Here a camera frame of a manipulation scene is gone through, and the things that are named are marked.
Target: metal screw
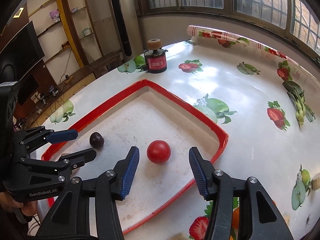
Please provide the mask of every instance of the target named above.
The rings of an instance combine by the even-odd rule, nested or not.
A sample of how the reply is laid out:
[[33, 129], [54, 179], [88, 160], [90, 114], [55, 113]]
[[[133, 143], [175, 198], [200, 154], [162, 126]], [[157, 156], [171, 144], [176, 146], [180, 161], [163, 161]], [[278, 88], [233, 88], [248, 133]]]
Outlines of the metal screw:
[[106, 175], [107, 175], [108, 177], [112, 177], [114, 174], [115, 174], [115, 171], [114, 171], [114, 170], [108, 170], [108, 171], [106, 171]]
[[223, 171], [222, 170], [215, 170], [214, 174], [217, 176], [222, 176], [223, 175]]
[[257, 178], [255, 178], [255, 177], [250, 177], [250, 178], [249, 178], [249, 181], [250, 181], [251, 183], [257, 183], [257, 182], [258, 182]]
[[80, 181], [79, 177], [74, 177], [74, 178], [71, 179], [71, 183], [72, 184], [77, 184], [79, 181]]

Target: fruit print tablecloth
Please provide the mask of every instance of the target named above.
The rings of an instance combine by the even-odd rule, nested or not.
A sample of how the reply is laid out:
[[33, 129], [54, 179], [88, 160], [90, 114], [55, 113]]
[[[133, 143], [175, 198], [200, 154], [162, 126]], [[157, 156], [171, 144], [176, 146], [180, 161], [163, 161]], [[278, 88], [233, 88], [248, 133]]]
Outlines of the fruit print tablecloth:
[[[70, 101], [75, 115], [67, 122], [47, 120], [44, 125], [67, 129], [138, 80], [156, 82], [228, 133], [215, 168], [234, 178], [257, 177], [299, 240], [320, 216], [318, 80], [286, 55], [248, 38], [199, 26], [187, 31], [191, 40], [164, 47], [165, 72], [142, 71], [143, 57], [137, 56], [74, 95]], [[45, 149], [37, 152], [38, 158]], [[200, 240], [210, 208], [192, 186], [125, 239]], [[235, 218], [237, 212], [235, 199]], [[232, 240], [236, 233], [235, 219]]]

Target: dark plum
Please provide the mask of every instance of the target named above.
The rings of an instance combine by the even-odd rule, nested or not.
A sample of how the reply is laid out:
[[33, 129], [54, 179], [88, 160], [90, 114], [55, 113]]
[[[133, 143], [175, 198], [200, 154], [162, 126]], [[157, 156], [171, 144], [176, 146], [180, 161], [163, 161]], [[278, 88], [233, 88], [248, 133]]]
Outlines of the dark plum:
[[92, 146], [92, 148], [99, 149], [104, 144], [104, 138], [98, 132], [94, 132], [94, 133], [92, 133], [92, 135], [90, 135], [89, 142], [90, 142], [90, 145]]

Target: tomato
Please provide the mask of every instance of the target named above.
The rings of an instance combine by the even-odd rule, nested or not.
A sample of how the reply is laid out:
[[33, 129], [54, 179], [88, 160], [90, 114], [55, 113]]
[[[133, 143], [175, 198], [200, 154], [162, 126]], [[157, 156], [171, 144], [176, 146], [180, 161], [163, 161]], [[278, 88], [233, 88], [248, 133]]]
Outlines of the tomato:
[[171, 156], [170, 146], [162, 140], [155, 140], [149, 144], [147, 157], [153, 163], [164, 163]]

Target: window frame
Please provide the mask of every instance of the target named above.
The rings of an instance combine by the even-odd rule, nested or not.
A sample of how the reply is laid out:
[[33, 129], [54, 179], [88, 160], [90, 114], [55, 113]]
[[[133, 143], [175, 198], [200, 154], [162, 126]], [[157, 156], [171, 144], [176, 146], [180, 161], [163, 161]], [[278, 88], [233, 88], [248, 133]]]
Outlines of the window frame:
[[311, 47], [309, 47], [299, 38], [290, 33], [291, 23], [295, 19], [295, 15], [293, 15], [292, 11], [292, 0], [287, 0], [287, 20], [285, 29], [254, 16], [237, 12], [234, 1], [236, 2], [237, 0], [223, 0], [223, 9], [200, 6], [182, 6], [181, 0], [176, 0], [177, 6], [174, 7], [151, 9], [149, 7], [148, 0], [137, 0], [138, 8], [136, 8], [136, 11], [137, 15], [140, 17], [155, 14], [161, 15], [166, 13], [179, 13], [184, 15], [198, 14], [209, 17], [223, 16], [230, 19], [237, 19], [247, 25], [258, 26], [267, 32], [279, 36], [281, 39], [284, 39], [293, 48], [299, 50], [305, 56], [309, 57], [309, 59], [320, 69], [320, 55], [318, 55]]

